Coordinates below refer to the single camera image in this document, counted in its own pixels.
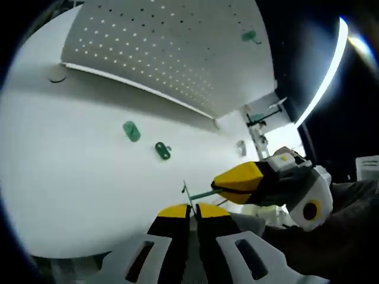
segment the white wall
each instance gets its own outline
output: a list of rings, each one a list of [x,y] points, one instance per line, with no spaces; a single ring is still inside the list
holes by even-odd
[[[268,95],[265,95],[262,98],[249,103],[249,110],[247,110],[247,112],[250,116],[255,114],[263,114],[266,116],[278,110],[278,108],[268,109],[270,105],[275,104],[278,101],[279,98],[275,92],[269,93]],[[265,121],[267,123],[267,126],[263,129],[264,133],[268,133],[291,122],[284,109],[283,112],[279,112],[269,118],[266,118]]]
[[[272,130],[266,133],[265,136],[268,140],[267,149],[270,155],[273,155],[279,148],[286,146],[296,151],[299,155],[305,156],[303,144],[294,123]]]

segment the light strip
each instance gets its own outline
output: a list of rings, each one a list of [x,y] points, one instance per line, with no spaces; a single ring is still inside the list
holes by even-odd
[[[338,41],[336,50],[333,55],[332,62],[330,63],[329,69],[326,72],[325,78],[323,79],[319,89],[317,90],[314,98],[310,102],[309,106],[306,108],[304,113],[295,123],[296,128],[298,128],[304,120],[308,117],[308,115],[312,112],[315,106],[319,103],[322,96],[324,95],[327,87],[330,85],[334,75],[336,74],[337,68],[341,62],[343,52],[345,51],[346,42],[348,40],[349,28],[348,24],[341,17],[339,18],[339,32],[338,32]]]
[[[90,67],[85,67],[85,66],[77,65],[77,64],[74,64],[74,63],[63,62],[62,64],[65,65],[67,68],[76,69],[76,70],[84,71],[84,72],[87,72],[87,73],[92,73],[92,74],[95,74],[95,75],[106,77],[106,78],[109,78],[109,79],[112,79],[112,80],[115,80],[115,81],[119,81],[121,83],[128,84],[130,86],[139,88],[139,89],[144,90],[146,92],[154,93],[155,95],[161,96],[161,97],[163,97],[165,99],[168,99],[168,100],[170,100],[172,102],[176,102],[177,104],[182,105],[183,107],[189,108],[189,109],[191,109],[191,110],[193,110],[193,111],[195,111],[195,112],[197,112],[199,114],[202,114],[205,117],[209,117],[209,118],[213,119],[213,117],[211,117],[209,114],[206,114],[205,112],[200,111],[199,109],[194,108],[193,106],[190,106],[190,105],[186,104],[185,102],[182,102],[182,101],[180,101],[178,99],[175,99],[175,98],[173,98],[173,97],[171,97],[169,95],[166,95],[166,94],[164,94],[162,92],[159,92],[157,90],[149,88],[149,87],[147,87],[145,85],[136,83],[136,82],[134,82],[132,80],[125,79],[125,78],[122,78],[122,77],[119,77],[119,76],[116,76],[116,75],[113,75],[113,74],[110,74],[110,73],[107,73],[107,72],[104,72],[104,71],[96,70],[96,69],[93,69],[93,68],[90,68]]]

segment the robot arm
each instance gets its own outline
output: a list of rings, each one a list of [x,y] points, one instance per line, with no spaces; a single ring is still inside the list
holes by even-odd
[[[293,221],[311,231],[332,212],[330,182],[323,167],[284,153],[263,162],[240,164],[216,176],[211,187],[237,204],[286,204]]]
[[[161,211],[147,234],[118,245],[104,258],[101,270],[86,283],[181,284],[186,275],[190,210],[189,205],[182,204]],[[288,267],[282,252],[253,232],[241,232],[223,208],[200,203],[196,211],[198,261],[203,264],[206,283],[329,282]]]

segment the white pegboard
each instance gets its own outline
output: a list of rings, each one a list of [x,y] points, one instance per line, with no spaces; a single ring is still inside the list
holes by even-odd
[[[242,40],[249,32],[256,37]],[[86,1],[61,60],[214,118],[274,90],[267,33],[251,0]]]

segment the white table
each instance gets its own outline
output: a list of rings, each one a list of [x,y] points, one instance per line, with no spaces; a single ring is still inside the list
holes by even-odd
[[[131,86],[68,70],[60,62],[76,7],[39,29],[22,46],[0,104],[0,179],[11,224],[27,251],[40,257],[82,257],[110,250],[146,230],[167,206],[210,190],[213,177],[257,160],[240,112],[212,120]],[[134,121],[132,143],[122,125]],[[245,140],[248,155],[237,152]],[[163,161],[154,145],[172,148]],[[218,196],[202,199],[215,202]]]

